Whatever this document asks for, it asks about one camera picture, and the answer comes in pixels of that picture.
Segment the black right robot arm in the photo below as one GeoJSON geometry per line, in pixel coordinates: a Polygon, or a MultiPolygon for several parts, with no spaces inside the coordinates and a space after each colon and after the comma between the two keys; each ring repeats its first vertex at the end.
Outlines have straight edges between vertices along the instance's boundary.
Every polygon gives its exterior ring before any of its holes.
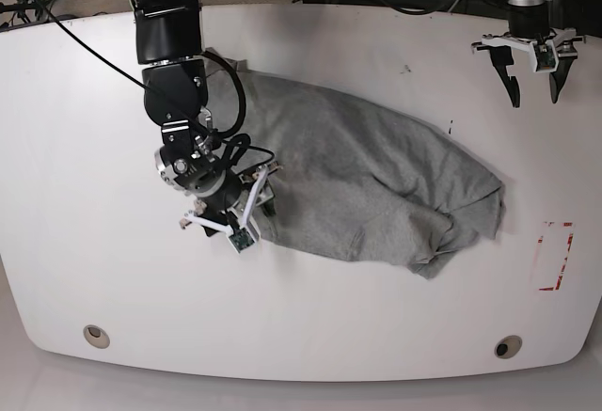
{"type": "Polygon", "coordinates": [[[201,1],[130,0],[130,5],[144,107],[163,139],[156,168],[167,185],[195,200],[182,227],[199,225],[209,236],[221,232],[235,244],[255,243],[259,232],[251,216],[272,198],[268,169],[233,170],[252,149],[250,136],[242,131],[246,94],[233,67],[203,47],[201,1]],[[214,126],[207,107],[207,61],[226,70],[236,91],[235,119],[226,130],[214,126]]]}

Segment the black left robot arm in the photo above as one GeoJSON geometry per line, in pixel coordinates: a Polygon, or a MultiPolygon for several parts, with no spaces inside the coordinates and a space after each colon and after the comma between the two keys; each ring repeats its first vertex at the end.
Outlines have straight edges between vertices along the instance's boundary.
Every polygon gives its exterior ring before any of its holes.
{"type": "Polygon", "coordinates": [[[506,5],[508,29],[502,35],[486,34],[471,44],[473,52],[487,52],[514,108],[521,104],[517,79],[508,68],[513,52],[525,53],[531,70],[549,79],[551,101],[559,100],[573,63],[578,59],[577,42],[584,38],[574,28],[556,30],[550,25],[552,0],[502,0],[506,5]]]}

